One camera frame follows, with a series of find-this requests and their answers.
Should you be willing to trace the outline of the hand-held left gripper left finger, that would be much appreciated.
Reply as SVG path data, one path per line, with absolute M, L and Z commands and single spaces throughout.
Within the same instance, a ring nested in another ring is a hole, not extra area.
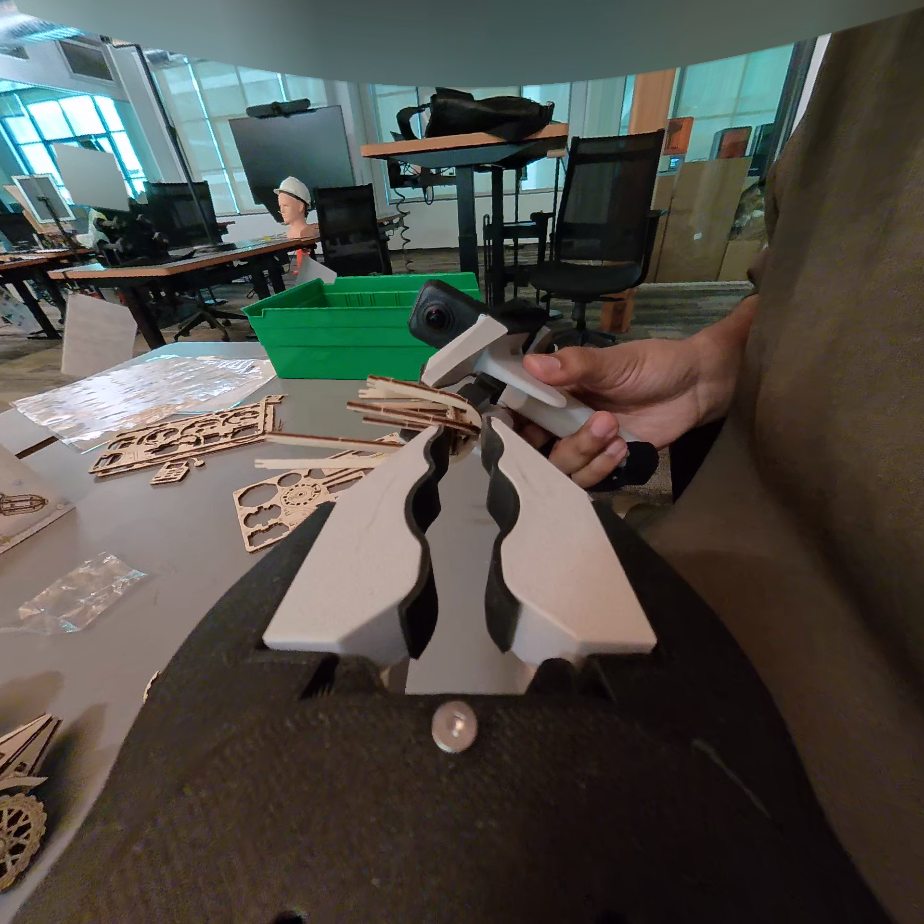
M 425 533 L 447 458 L 433 424 L 339 496 L 262 633 L 268 649 L 420 657 L 437 617 Z

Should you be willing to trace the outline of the wooden model frame assembly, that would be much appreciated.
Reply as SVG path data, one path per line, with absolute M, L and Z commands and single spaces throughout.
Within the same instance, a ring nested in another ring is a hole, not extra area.
M 334 454 L 326 457 L 258 457 L 256 469 L 370 469 L 396 455 L 418 433 L 431 425 L 442 429 L 447 439 L 451 463 L 467 457 L 480 432 L 481 420 L 476 408 L 452 391 L 413 384 L 391 377 L 370 375 L 357 397 L 347 402 L 366 423 L 393 424 L 400 432 L 397 442 L 350 440 L 344 436 L 289 434 L 273 432 L 266 440 L 273 444 L 299 447 L 328 447 Z

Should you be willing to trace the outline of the person's right forearm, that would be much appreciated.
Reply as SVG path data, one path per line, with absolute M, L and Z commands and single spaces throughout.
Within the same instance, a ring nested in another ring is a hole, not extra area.
M 691 362 L 688 393 L 695 409 L 693 426 L 715 422 L 729 411 L 757 305 L 759 294 L 750 293 L 727 316 L 687 341 Z

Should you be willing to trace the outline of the wooden standing desk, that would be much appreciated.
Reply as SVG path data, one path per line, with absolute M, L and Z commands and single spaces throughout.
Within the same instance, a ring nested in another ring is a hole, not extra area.
M 489 133 L 451 134 L 414 140 L 368 143 L 360 146 L 364 158 L 393 159 L 425 168 L 452 168 L 455 177 L 457 249 L 462 271 L 478 272 L 478 223 L 476 216 L 475 172 L 490 175 L 490 274 L 489 300 L 498 302 L 504 293 L 503 172 L 528 166 L 541 158 L 559 157 L 569 137 L 567 123 L 552 122 L 519 142 L 506 142 Z

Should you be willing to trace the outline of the grey desk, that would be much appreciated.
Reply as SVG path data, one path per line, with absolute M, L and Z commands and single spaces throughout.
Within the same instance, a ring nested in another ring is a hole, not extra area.
M 143 692 L 211 606 L 261 556 L 245 551 L 232 494 L 258 478 L 257 457 L 297 456 L 293 446 L 223 451 L 170 487 L 135 472 L 95 480 L 95 457 L 53 442 L 25 457 L 74 507 L 2 554 L 2 619 L 100 553 L 146 578 L 86 629 L 42 635 L 2 632 L 2 731 L 51 712 L 62 721 L 46 766 L 49 828 L 18 884 L 2 894 L 2 921 L 72 837 L 96 797 L 143 704 Z M 502 654 L 484 623 L 482 589 L 496 525 L 485 507 L 488 475 L 478 456 L 449 465 L 442 511 L 427 531 L 438 619 L 409 666 L 412 694 L 521 692 L 534 670 Z

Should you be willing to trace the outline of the person's right hand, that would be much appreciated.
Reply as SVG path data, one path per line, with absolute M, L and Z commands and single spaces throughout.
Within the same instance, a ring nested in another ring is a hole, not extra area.
M 627 457 L 628 431 L 657 450 L 668 448 L 677 499 L 717 437 L 742 357 L 741 340 L 708 330 L 678 341 L 530 354 L 523 368 L 592 409 L 576 432 L 552 444 L 548 459 L 555 467 L 594 489 Z

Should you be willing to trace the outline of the ornate wooden part sheet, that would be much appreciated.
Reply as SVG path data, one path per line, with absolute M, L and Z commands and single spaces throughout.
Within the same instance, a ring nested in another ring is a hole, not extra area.
M 275 429 L 282 396 L 266 396 L 237 408 L 163 420 L 116 433 L 88 468 L 96 478 L 200 458 L 231 447 L 258 443 Z

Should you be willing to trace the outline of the mannequin head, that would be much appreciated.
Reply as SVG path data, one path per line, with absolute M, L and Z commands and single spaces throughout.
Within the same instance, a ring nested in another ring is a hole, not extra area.
M 303 200 L 289 192 L 278 191 L 277 202 L 288 238 L 316 236 L 317 225 L 308 222 L 308 205 Z

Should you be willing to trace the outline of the black bag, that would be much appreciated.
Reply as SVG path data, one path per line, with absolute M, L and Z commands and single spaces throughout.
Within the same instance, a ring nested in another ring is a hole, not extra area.
M 554 103 L 519 95 L 476 99 L 464 90 L 436 88 L 427 102 L 398 111 L 394 140 L 416 140 L 411 120 L 425 112 L 430 118 L 422 137 L 484 133 L 506 143 L 519 143 L 552 122 Z

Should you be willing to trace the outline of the large black monitor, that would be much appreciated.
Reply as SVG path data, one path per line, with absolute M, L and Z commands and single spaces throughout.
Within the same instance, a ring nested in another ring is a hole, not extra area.
M 275 219 L 277 188 L 294 177 L 317 188 L 353 187 L 354 169 L 341 106 L 311 107 L 289 118 L 231 118 L 229 129 L 255 201 Z

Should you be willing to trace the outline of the clear plastic sheet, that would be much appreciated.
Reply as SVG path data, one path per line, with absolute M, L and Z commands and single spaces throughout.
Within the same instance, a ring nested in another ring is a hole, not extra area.
M 231 409 L 273 378 L 268 359 L 168 354 L 22 398 L 13 407 L 83 452 L 107 435 L 177 413 Z

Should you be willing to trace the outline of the crumpled clear plastic wrap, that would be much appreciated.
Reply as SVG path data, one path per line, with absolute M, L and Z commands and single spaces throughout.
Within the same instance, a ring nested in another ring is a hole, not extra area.
M 82 631 L 147 577 L 146 572 L 102 552 L 18 606 L 3 629 L 45 637 Z

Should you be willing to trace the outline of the printed instruction paper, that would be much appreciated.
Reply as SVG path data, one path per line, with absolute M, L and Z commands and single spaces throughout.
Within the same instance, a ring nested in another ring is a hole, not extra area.
M 1 446 L 1 552 L 70 511 L 73 502 L 25 461 Z

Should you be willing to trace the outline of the wooden motorcycle model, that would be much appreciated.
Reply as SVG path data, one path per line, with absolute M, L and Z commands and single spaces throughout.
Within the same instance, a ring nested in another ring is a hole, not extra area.
M 39 769 L 61 720 L 45 712 L 1 738 L 1 891 L 11 887 L 40 847 L 47 822 L 31 791 L 47 781 Z

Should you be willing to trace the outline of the white board panel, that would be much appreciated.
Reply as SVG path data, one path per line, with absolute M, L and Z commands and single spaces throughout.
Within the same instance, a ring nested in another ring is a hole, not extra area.
M 112 154 L 57 142 L 51 149 L 73 202 L 99 212 L 129 211 L 130 195 Z

